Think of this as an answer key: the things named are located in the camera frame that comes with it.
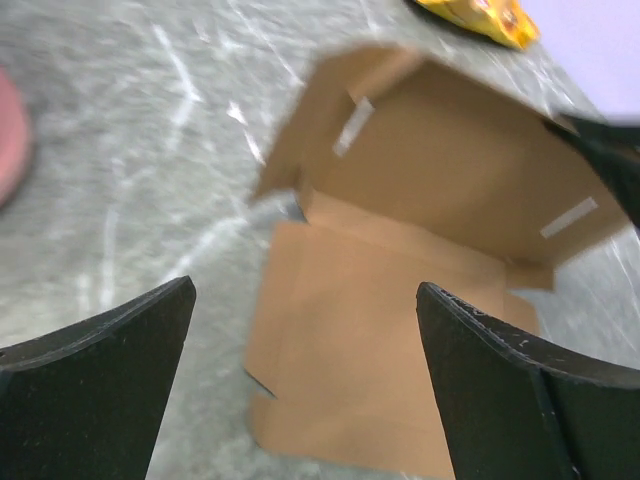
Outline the brown cardboard box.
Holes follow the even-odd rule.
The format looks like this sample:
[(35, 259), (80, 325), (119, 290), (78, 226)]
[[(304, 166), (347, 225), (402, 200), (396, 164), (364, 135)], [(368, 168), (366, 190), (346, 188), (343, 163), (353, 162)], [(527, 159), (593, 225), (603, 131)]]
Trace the brown cardboard box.
[(559, 120), (435, 59), (373, 44), (321, 57), (253, 196), (293, 190), (247, 346), (264, 449), (454, 475), (416, 318), (433, 282), (528, 332), (519, 288), (630, 220)]

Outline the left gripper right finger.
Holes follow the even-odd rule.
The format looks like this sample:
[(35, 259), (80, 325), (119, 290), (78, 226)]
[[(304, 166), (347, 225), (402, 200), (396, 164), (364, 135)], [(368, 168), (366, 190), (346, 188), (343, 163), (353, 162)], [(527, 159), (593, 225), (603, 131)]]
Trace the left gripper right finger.
[(458, 479), (636, 479), (639, 372), (423, 282), (417, 317)]

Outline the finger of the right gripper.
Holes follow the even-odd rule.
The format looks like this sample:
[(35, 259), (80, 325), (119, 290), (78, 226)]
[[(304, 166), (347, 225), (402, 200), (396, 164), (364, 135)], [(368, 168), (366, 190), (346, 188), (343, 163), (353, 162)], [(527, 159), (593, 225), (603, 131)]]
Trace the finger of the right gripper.
[(593, 240), (639, 227), (639, 126), (575, 115), (543, 122), (542, 237)]

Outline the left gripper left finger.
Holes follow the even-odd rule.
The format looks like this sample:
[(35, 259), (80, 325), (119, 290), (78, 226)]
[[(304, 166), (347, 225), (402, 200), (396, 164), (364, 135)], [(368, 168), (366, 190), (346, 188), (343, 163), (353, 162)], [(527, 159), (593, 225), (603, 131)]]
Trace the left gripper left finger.
[(145, 478), (195, 302), (178, 277), (2, 348), (2, 478)]

